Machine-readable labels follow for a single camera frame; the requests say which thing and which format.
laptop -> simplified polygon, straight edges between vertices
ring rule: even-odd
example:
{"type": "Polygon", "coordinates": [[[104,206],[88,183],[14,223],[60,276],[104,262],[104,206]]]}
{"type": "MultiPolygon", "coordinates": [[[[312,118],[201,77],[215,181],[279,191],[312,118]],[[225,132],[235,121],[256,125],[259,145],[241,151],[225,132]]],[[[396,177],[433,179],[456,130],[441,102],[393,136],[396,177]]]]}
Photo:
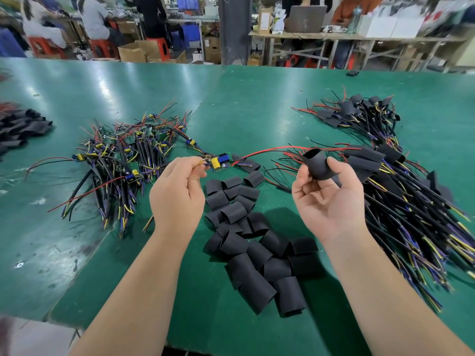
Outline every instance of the laptop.
{"type": "Polygon", "coordinates": [[[292,6],[285,31],[318,33],[324,24],[327,6],[292,6]]]}

green table surface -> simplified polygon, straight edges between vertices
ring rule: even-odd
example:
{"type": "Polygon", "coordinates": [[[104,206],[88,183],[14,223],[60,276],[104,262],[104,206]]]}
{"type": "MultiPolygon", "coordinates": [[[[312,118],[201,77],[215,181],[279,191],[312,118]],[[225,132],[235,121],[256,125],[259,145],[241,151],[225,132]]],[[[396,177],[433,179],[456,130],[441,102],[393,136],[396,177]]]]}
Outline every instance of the green table surface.
{"type": "MultiPolygon", "coordinates": [[[[348,95],[395,95],[402,118],[397,134],[411,160],[435,169],[456,203],[475,214],[475,184],[469,182],[475,153],[472,76],[364,71],[351,78],[337,70],[28,59],[0,59],[0,68],[12,75],[0,83],[0,101],[36,109],[56,125],[0,163],[3,314],[77,328],[91,323],[150,236],[142,233],[151,215],[147,199],[139,201],[131,230],[120,240],[115,231],[101,229],[92,198],[78,204],[71,222],[61,220],[60,210],[47,213],[68,199],[84,165],[44,166],[26,182],[22,169],[44,157],[70,156],[86,138],[80,126],[88,128],[95,120],[134,122],[172,99],[177,105],[169,116],[194,110],[187,133],[203,149],[244,155],[287,143],[310,146],[310,138],[323,144],[354,142],[344,131],[291,109],[334,99],[331,90],[341,95],[343,84],[348,95]],[[20,262],[23,266],[15,267],[20,262]]],[[[180,143],[172,154],[192,151],[180,143]]],[[[272,165],[270,158],[255,157],[264,166],[272,165]]],[[[245,173],[230,169],[208,177],[235,175],[245,173]]],[[[259,187],[255,211],[263,212],[280,233],[309,235],[289,194],[269,184],[259,187]]],[[[272,301],[257,316],[233,290],[224,263],[202,252],[211,234],[201,222],[183,259],[170,346],[219,356],[369,354],[324,251],[319,257],[325,273],[301,282],[308,309],[280,317],[272,301]]],[[[451,266],[448,270],[455,292],[431,287],[444,305],[440,317],[475,349],[475,281],[451,266]]]]}

hair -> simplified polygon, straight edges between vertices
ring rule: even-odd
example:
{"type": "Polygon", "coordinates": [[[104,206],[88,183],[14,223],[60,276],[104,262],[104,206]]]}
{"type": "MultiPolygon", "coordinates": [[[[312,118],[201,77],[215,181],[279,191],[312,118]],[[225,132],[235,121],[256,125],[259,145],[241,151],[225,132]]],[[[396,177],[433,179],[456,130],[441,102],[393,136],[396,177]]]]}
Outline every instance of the hair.
{"type": "Polygon", "coordinates": [[[27,20],[31,20],[31,8],[29,4],[30,0],[23,0],[23,12],[25,13],[25,17],[27,20]]]}
{"type": "Polygon", "coordinates": [[[77,8],[79,9],[79,12],[82,14],[84,11],[84,0],[79,0],[77,3],[77,8]]]}

yellow capacitor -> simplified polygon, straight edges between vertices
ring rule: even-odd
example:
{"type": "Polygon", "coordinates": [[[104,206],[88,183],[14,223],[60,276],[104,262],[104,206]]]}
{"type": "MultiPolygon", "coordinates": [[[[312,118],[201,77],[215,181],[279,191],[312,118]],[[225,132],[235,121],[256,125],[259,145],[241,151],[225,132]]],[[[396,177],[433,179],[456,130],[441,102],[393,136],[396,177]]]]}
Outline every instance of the yellow capacitor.
{"type": "Polygon", "coordinates": [[[217,157],[211,159],[211,166],[216,170],[221,167],[221,164],[217,160],[217,157]]]}

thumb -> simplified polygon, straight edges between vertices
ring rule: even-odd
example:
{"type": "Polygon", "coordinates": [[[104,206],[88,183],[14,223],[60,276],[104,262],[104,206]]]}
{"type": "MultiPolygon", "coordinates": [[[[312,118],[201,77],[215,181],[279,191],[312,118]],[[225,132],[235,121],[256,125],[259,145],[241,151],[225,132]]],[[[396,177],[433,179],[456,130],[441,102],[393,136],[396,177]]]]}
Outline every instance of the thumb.
{"type": "Polygon", "coordinates": [[[363,185],[356,176],[353,167],[345,162],[335,160],[333,157],[327,158],[327,164],[334,173],[338,175],[338,179],[341,182],[341,188],[347,188],[353,191],[363,191],[363,185]]]}
{"type": "Polygon", "coordinates": [[[193,200],[197,197],[204,198],[204,193],[201,188],[201,184],[199,180],[205,176],[206,176],[205,165],[195,166],[193,167],[193,170],[191,170],[190,176],[188,176],[188,184],[187,184],[190,199],[193,200]]]}

